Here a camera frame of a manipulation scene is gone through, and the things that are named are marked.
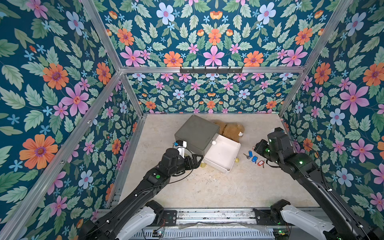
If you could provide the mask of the key with blue tag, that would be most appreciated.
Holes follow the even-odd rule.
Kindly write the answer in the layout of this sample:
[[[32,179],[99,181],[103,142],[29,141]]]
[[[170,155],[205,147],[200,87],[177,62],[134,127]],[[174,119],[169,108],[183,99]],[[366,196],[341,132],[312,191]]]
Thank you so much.
[[[252,151],[248,151],[248,153],[247,153],[247,154],[244,154],[244,156],[245,156],[248,160],[250,160],[250,159],[253,157],[253,153],[252,153]]]
[[[253,156],[253,157],[252,157],[252,162],[256,164],[257,161],[258,161],[258,157],[257,157],[257,156]]]

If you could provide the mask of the key with red tag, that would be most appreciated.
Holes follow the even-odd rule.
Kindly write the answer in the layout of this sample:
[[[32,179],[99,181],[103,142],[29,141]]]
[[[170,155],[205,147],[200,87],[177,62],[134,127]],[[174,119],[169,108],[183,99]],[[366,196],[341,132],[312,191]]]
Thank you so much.
[[[265,161],[260,160],[260,161],[258,162],[258,166],[264,168],[264,167],[265,167]]]

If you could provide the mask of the white drawer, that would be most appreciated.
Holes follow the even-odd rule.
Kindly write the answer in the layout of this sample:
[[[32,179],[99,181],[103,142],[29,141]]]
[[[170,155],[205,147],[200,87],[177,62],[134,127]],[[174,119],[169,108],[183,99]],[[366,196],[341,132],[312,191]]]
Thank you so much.
[[[229,173],[235,163],[241,144],[218,135],[203,158],[203,163],[223,172]]]

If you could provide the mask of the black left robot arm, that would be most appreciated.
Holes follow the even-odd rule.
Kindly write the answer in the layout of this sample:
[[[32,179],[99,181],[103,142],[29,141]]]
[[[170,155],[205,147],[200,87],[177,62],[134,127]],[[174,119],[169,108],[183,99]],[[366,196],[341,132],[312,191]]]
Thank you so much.
[[[110,212],[97,221],[87,221],[79,232],[80,240],[129,240],[152,224],[164,225],[164,207],[152,199],[171,177],[197,169],[204,157],[191,154],[182,157],[179,149],[169,148],[161,161],[150,169],[139,185]]]

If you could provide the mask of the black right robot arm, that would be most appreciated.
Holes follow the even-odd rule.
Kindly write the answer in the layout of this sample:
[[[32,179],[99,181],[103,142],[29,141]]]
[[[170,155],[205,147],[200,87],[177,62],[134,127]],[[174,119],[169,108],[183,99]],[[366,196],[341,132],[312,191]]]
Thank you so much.
[[[281,169],[309,192],[319,204],[329,221],[309,215],[280,200],[271,206],[271,220],[300,228],[318,240],[382,240],[384,232],[371,227],[359,217],[342,197],[325,181],[321,168],[305,153],[296,153],[292,140],[282,128],[268,134],[254,151],[272,162],[273,168]]]

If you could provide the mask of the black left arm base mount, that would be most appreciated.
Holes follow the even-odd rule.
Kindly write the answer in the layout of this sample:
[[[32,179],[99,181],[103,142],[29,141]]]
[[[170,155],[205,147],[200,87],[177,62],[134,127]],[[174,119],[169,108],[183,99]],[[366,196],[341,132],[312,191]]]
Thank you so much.
[[[149,227],[173,227],[176,226],[178,212],[176,210],[166,210],[156,201],[149,201],[142,210],[146,209],[145,214],[150,214]]]

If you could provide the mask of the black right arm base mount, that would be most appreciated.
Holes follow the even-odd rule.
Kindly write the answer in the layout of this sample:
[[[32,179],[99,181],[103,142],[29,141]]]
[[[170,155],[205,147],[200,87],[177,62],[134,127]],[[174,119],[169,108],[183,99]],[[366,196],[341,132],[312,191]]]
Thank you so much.
[[[271,205],[269,210],[253,209],[255,219],[258,225],[263,226],[282,226],[286,222],[283,219],[281,211],[283,207],[290,205],[291,203],[286,200],[279,200]]]

